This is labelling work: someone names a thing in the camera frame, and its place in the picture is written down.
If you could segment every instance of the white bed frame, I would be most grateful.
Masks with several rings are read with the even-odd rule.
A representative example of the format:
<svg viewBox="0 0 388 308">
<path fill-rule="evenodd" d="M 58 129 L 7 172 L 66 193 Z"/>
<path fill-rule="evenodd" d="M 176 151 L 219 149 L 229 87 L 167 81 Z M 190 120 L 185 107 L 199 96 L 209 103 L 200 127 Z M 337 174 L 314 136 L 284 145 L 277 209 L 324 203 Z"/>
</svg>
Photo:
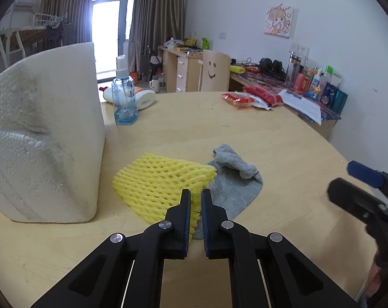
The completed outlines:
<svg viewBox="0 0 388 308">
<path fill-rule="evenodd" d="M 21 51 L 22 58 L 24 59 L 27 55 L 25 53 L 25 49 L 23 43 L 21 42 L 19 31 L 24 30 L 45 30 L 47 26 L 57 26 L 63 21 L 67 21 L 67 13 L 65 16 L 55 16 L 55 15 L 47 15 L 35 13 L 33 16 L 33 25 L 25 26 L 21 28 L 12 28 L 12 19 L 14 9 L 16 8 L 16 2 L 12 4 L 10 7 L 10 22 L 8 24 L 8 28 L 4 28 L 0 30 L 0 54 L 4 62 L 4 68 L 7 69 L 11 65 L 10 55 L 11 53 L 15 53 Z M 10 52 L 10 38 L 16 33 L 17 43 L 19 45 L 19 49 Z M 1 40 L 1 35 L 6 36 L 6 47 L 4 48 L 3 42 Z"/>
</svg>

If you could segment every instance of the yellow foam fruit net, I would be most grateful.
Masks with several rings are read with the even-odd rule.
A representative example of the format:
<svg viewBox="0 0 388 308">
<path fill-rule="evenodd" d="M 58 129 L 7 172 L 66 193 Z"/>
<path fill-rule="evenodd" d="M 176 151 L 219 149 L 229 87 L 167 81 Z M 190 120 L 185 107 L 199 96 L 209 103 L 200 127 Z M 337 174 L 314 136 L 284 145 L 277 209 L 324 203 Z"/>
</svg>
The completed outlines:
<svg viewBox="0 0 388 308">
<path fill-rule="evenodd" d="M 201 191 L 216 175 L 212 165 L 145 153 L 115 175 L 113 188 L 134 212 L 151 224 L 164 220 L 168 208 L 179 205 L 182 189 L 189 189 L 192 234 L 200 217 Z"/>
</svg>

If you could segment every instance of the mug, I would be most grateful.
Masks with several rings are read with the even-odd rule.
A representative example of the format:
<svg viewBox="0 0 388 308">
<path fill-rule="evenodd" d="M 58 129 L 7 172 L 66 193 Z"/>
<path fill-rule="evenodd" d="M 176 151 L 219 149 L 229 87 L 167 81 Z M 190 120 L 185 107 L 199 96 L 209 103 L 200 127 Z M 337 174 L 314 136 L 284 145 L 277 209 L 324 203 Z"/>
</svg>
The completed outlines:
<svg viewBox="0 0 388 308">
<path fill-rule="evenodd" d="M 150 89 L 158 93 L 160 91 L 160 81 L 159 80 L 150 81 Z"/>
</svg>

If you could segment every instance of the anime poster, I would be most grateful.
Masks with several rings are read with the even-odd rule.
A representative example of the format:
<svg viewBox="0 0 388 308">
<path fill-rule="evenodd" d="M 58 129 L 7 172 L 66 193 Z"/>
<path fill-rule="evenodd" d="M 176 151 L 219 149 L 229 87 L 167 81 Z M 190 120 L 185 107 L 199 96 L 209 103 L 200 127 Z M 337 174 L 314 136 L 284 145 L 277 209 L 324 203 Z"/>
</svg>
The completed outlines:
<svg viewBox="0 0 388 308">
<path fill-rule="evenodd" d="M 290 38 L 293 13 L 294 8 L 282 4 L 269 8 L 264 33 Z"/>
</svg>

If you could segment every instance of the white wall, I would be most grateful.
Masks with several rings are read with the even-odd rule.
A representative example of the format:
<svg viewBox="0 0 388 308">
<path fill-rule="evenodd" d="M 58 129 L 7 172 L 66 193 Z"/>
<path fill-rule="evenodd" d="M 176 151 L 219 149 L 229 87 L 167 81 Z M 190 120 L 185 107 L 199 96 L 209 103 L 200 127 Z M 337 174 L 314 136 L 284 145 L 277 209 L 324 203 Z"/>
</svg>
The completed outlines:
<svg viewBox="0 0 388 308">
<path fill-rule="evenodd" d="M 279 3 L 296 10 L 291 39 L 263 34 L 268 7 Z M 348 160 L 388 171 L 388 16 L 375 0 L 187 0 L 186 10 L 186 35 L 197 31 L 237 60 L 269 57 L 286 68 L 297 42 L 334 66 L 349 99 L 331 144 Z"/>
</svg>

